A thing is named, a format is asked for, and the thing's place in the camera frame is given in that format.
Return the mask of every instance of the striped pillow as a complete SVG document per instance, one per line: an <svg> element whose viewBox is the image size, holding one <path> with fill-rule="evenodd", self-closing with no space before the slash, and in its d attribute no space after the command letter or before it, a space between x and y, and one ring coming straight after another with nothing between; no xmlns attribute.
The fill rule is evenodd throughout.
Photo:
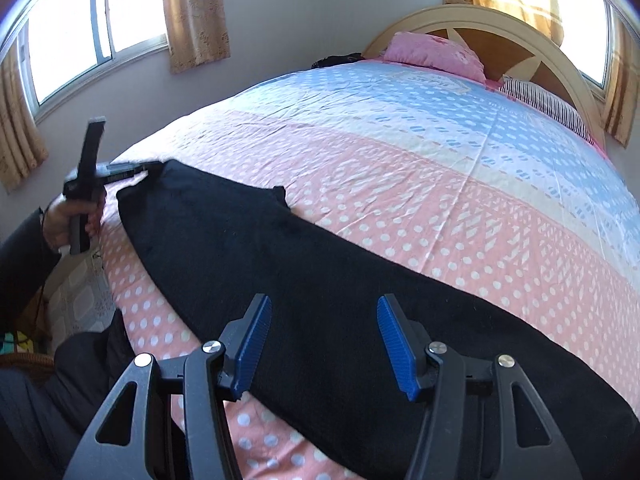
<svg viewBox="0 0 640 480"><path fill-rule="evenodd" d="M535 83L520 81L507 75L503 76L502 80L504 83L500 92L541 111L581 136L589 144L593 144L593 139L591 139L578 110L569 103Z"/></svg>

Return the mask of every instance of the blue gripper pad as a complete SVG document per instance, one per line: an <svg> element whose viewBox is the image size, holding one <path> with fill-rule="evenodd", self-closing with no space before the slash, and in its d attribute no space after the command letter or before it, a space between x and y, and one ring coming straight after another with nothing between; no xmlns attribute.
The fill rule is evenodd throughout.
<svg viewBox="0 0 640 480"><path fill-rule="evenodd" d="M418 341L409 321L392 294L378 300L378 328L386 354L396 375L398 387L411 402L418 399L421 386L418 375L424 373L424 346Z"/></svg>
<svg viewBox="0 0 640 480"><path fill-rule="evenodd" d="M223 372L231 377L229 390L235 400L254 380L255 370L271 326L271 300L256 294L242 319L231 321L220 335L225 345Z"/></svg>

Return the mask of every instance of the window frame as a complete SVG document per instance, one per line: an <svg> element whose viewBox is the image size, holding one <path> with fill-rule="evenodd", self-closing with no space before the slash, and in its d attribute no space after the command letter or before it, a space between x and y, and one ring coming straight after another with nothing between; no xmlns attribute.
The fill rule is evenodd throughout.
<svg viewBox="0 0 640 480"><path fill-rule="evenodd" d="M108 73L120 69L133 61L142 59L149 54L168 48L166 34L160 34L159 36L148 38L145 41L141 41L137 44L128 46L127 48L124 48L119 52L116 52L113 46L113 37L111 34L109 0L104 0L107 37L109 40L109 48L111 51L110 57L104 57L102 55L102 47L100 45L100 37L98 33L96 0L90 0L90 5L92 33L94 36L94 49L97 62L92 67L88 68L82 73L79 73L75 78L63 84L60 88L57 88L56 91L48 95L42 103L38 101L35 87L33 85L33 75L31 73L31 58L29 53L28 19L24 27L18 34L17 45L19 53L18 59L20 65L20 77L22 79L22 84L24 86L28 105L31 109L31 113L36 123L42 121L50 113L62 106L73 96L78 94L86 86L100 80Z"/></svg>
<svg viewBox="0 0 640 480"><path fill-rule="evenodd" d="M600 84L596 80L589 77L579 68L577 67L576 68L578 69L578 71L580 72L584 80L587 82L587 86L589 86L589 88L591 89L591 92L593 93L594 97L598 99L601 103L604 103L606 98L606 89L607 89L607 86L609 85L609 78L610 78L610 72L611 72L610 68L611 68L611 61L612 61L611 57L613 54L613 51L612 51L613 30L612 30L612 23L611 23L611 9L612 9L611 3L609 2L609 0L602 0L602 1L604 2L605 16L607 17L607 55L606 55L607 58L605 60L605 65L604 65L604 77L602 78L602 84Z"/></svg>

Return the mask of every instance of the silver bolt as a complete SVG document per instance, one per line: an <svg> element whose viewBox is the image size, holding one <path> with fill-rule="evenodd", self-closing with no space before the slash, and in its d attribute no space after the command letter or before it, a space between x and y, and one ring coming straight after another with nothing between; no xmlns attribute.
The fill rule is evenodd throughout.
<svg viewBox="0 0 640 480"><path fill-rule="evenodd" d="M207 354L213 354L222 348L220 341L207 341L202 345L202 350L204 350Z"/></svg>
<svg viewBox="0 0 640 480"><path fill-rule="evenodd" d="M151 361L152 359L150 354L138 354L136 355L136 358L133 359L133 362L136 364L136 366L139 366L140 368L149 366L151 364Z"/></svg>
<svg viewBox="0 0 640 480"><path fill-rule="evenodd" d="M429 352L432 354L444 354L447 351L447 345L440 341L432 341L429 343Z"/></svg>
<svg viewBox="0 0 640 480"><path fill-rule="evenodd" d="M498 357L498 364L504 368L513 368L516 364L516 359L507 354L502 354Z"/></svg>

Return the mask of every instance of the brown chair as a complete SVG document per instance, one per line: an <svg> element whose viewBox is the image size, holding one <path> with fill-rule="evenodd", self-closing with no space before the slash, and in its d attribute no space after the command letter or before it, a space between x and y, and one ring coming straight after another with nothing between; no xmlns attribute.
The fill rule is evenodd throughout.
<svg viewBox="0 0 640 480"><path fill-rule="evenodd" d="M53 357L46 354L16 352L0 355L0 369L17 368L23 371L36 386L42 386L53 375Z"/></svg>

